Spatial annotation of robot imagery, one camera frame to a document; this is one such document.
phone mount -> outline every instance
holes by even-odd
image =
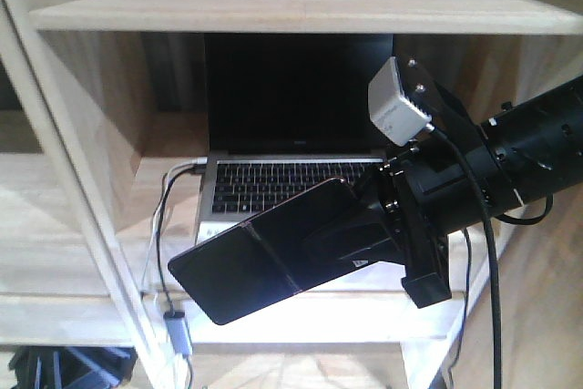
[[[412,58],[390,58],[369,86],[373,123],[393,144],[353,187],[329,179],[169,262],[201,309],[228,323],[377,261],[402,264],[418,307],[451,298],[447,235],[482,220],[454,152],[490,217],[583,180],[583,76],[480,125]]]

screw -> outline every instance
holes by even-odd
[[[395,210],[397,210],[399,208],[399,204],[397,203],[396,200],[394,200],[393,202],[389,202],[385,205],[386,209],[393,212]]]

black cable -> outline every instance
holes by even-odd
[[[493,386],[494,389],[502,389],[502,312],[500,309],[500,282],[498,279],[498,259],[496,256],[496,239],[490,214],[484,199],[484,193],[477,182],[476,175],[469,163],[465,159],[462,151],[452,142],[441,129],[434,127],[431,134],[443,141],[455,154],[458,164],[465,173],[470,187],[474,192],[480,208],[480,216],[484,225],[484,234],[486,235],[486,246],[488,252],[488,265],[490,269],[490,301],[492,305],[492,343],[493,343]]]
[[[190,362],[187,355],[183,355],[182,357],[184,358],[184,361],[189,368],[189,382],[186,385],[186,389],[192,389],[192,384],[194,383],[194,370],[192,369],[192,363]]]
[[[166,210],[166,203],[168,202],[170,190],[172,189],[174,182],[180,176],[184,175],[185,173],[191,172],[193,170],[193,168],[194,168],[194,166],[192,168],[183,169],[169,180],[168,187],[166,188],[166,191],[164,192],[164,194],[162,196],[162,201],[160,202],[160,214],[158,216],[158,224],[156,226],[156,236],[155,237],[156,237],[156,261],[158,263],[158,274],[160,277],[160,283],[162,285],[162,291],[164,291],[164,294],[166,295],[166,301],[168,302],[168,306],[169,306],[170,312],[172,314],[174,314],[174,312],[176,310],[174,308],[174,302],[172,302],[172,299],[170,298],[170,292],[169,292],[168,286],[166,285],[166,282],[164,281],[164,272],[162,271],[162,256],[160,253],[160,237],[161,237],[161,233],[162,233],[162,223],[164,222],[164,211]]]
[[[496,219],[510,223],[512,225],[537,225],[540,221],[542,221],[548,213],[553,209],[553,195],[548,195],[545,199],[545,210],[542,214],[535,216],[534,218],[513,218],[512,216],[508,216],[506,214],[500,214],[496,216]]]
[[[467,228],[462,229],[465,237],[465,245],[467,247],[467,265],[465,266],[465,293],[464,293],[464,314],[462,315],[462,326],[459,329],[459,339],[457,341],[457,350],[455,351],[454,360],[447,367],[447,375],[449,376],[449,384],[451,389],[454,389],[454,377],[452,376],[452,370],[457,365],[459,361],[459,356],[462,353],[462,342],[464,341],[465,324],[467,322],[467,309],[469,306],[469,293],[470,293],[470,276],[472,271],[472,241],[470,240],[470,235],[467,232]]]

white cable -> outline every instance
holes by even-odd
[[[168,172],[166,172],[162,178],[162,194],[160,196],[160,199],[158,201],[158,205],[156,206],[156,209],[154,210],[154,214],[152,215],[152,220],[150,223],[150,234],[149,234],[149,245],[148,245],[148,254],[146,256],[146,264],[144,266],[144,271],[142,272],[141,275],[141,280],[139,282],[139,288],[141,291],[144,290],[144,281],[146,280],[146,272],[148,271],[148,266],[149,266],[149,259],[151,258],[152,255],[152,249],[154,248],[154,243],[156,241],[156,224],[158,223],[158,219],[159,219],[159,215],[160,215],[160,207],[162,204],[162,198],[164,198],[164,194],[166,193],[166,191],[168,190],[168,183],[170,181],[170,179],[172,178],[172,174],[174,174],[175,172],[191,167],[191,166],[202,166],[207,164],[207,158],[206,157],[196,157],[195,159],[190,159],[188,161],[183,161],[175,166],[172,166]]]

cable connector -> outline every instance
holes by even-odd
[[[192,355],[192,341],[190,340],[189,325],[183,311],[164,313],[164,323],[174,348],[174,353],[182,356]]]

